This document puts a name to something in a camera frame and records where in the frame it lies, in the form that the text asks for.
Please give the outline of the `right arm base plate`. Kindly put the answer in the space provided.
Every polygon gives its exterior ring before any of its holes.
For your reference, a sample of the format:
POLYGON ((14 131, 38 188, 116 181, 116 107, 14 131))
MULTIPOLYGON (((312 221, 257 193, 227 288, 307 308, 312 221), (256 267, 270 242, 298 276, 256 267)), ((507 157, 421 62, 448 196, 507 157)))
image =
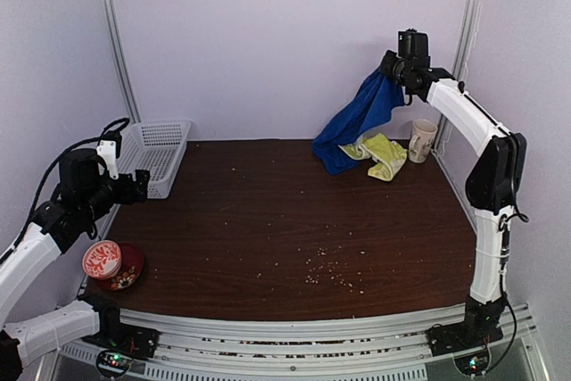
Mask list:
POLYGON ((497 326, 483 334, 473 334, 468 331, 463 322, 458 322, 449 325, 434 325, 426 331, 426 337, 431 353, 436 357, 483 347, 486 343, 501 340, 503 332, 497 326))

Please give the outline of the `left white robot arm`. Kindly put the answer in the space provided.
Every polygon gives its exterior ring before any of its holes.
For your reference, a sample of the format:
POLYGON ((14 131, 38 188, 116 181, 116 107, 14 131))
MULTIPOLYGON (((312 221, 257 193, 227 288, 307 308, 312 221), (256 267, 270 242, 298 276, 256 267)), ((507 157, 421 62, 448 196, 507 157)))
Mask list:
POLYGON ((50 199, 33 209, 24 235, 1 259, 1 378, 16 380, 31 362, 60 346, 92 336, 110 349, 128 341, 120 309, 96 295, 21 323, 6 322, 12 308, 45 269, 116 205, 147 198, 147 170, 121 174, 94 149, 75 149, 55 163, 59 182, 50 199))

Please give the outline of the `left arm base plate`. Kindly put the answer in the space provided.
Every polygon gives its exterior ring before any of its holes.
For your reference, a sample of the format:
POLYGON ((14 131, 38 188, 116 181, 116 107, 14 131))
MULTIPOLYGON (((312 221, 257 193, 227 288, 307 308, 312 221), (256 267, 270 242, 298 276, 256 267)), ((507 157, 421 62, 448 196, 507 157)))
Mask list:
POLYGON ((81 340, 137 360, 149 360, 154 357, 159 335, 156 329, 119 323, 101 327, 96 334, 84 336, 81 340))

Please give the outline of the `blue towel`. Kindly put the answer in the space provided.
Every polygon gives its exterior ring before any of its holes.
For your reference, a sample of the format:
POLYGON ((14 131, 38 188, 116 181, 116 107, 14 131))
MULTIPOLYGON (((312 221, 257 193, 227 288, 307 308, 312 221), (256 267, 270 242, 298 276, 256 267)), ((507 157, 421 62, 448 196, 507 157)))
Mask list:
POLYGON ((403 105, 403 92, 397 83, 379 70, 369 74, 353 99, 312 142, 312 150, 327 173, 337 175, 354 168, 358 162, 346 155, 340 145, 353 144, 366 131, 385 125, 393 110, 403 105))

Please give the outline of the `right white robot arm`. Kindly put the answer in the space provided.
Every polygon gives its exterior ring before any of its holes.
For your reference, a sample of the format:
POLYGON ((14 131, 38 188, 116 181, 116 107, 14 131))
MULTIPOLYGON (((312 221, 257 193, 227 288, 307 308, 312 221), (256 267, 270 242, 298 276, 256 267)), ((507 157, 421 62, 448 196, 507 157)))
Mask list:
POLYGON ((527 142, 494 119, 447 70, 431 64, 428 36, 415 29, 398 34, 381 72, 439 111, 474 149, 477 160, 465 184, 476 215, 476 263, 461 322, 434 326, 427 337, 434 353, 452 352, 501 339, 500 317, 508 305, 506 273, 510 224, 528 218, 517 207, 527 142))

